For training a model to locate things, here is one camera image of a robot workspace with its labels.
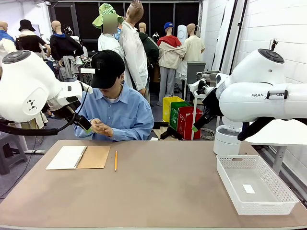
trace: beige jacket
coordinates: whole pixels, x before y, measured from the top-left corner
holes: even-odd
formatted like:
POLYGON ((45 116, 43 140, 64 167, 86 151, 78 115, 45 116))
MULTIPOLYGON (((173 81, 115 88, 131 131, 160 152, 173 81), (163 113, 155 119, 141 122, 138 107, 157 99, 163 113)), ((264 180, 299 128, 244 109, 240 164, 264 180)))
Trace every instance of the beige jacket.
POLYGON ((172 47, 166 42, 161 42, 159 55, 159 66, 177 69, 181 59, 186 53, 185 46, 172 47))

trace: green bin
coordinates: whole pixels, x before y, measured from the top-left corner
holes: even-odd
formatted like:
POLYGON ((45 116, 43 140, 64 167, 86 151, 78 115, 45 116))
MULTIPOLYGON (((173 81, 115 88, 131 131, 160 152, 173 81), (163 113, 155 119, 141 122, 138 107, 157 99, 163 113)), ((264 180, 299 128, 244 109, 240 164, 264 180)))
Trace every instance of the green bin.
POLYGON ((187 102, 171 102, 170 106, 170 116, 169 116, 169 125, 177 131, 177 123, 178 123, 178 110, 181 107, 191 106, 187 102))

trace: hand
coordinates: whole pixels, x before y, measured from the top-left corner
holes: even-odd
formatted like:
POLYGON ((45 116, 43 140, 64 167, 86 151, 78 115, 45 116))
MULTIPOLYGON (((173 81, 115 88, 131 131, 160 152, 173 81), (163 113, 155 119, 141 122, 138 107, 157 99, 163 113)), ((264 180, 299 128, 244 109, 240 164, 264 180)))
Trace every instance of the hand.
POLYGON ((139 92, 143 95, 143 97, 146 95, 146 89, 145 88, 139 90, 139 92))
POLYGON ((98 118, 91 120, 92 131, 107 137, 113 136, 113 129, 104 123, 98 118))
POLYGON ((59 61, 59 66, 63 67, 63 60, 62 59, 59 61))

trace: black jacket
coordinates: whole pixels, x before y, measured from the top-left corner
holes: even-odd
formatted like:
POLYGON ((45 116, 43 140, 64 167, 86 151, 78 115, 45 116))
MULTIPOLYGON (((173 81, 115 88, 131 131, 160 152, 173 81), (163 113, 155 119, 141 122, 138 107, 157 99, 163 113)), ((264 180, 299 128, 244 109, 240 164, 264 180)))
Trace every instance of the black jacket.
POLYGON ((149 63, 154 64, 159 59, 159 46, 145 33, 139 32, 139 37, 143 43, 149 63))
POLYGON ((63 56, 76 57, 83 54, 81 45, 67 34, 65 37, 58 37, 53 34, 50 38, 50 48, 51 55, 56 61, 60 61, 63 56))

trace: notebook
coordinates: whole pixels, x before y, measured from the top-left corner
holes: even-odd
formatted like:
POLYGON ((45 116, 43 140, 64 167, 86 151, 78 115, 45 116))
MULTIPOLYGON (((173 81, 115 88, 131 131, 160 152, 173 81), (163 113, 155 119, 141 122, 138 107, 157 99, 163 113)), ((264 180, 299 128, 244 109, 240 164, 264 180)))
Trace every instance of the notebook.
POLYGON ((103 169, 109 151, 109 146, 63 146, 46 170, 103 169))

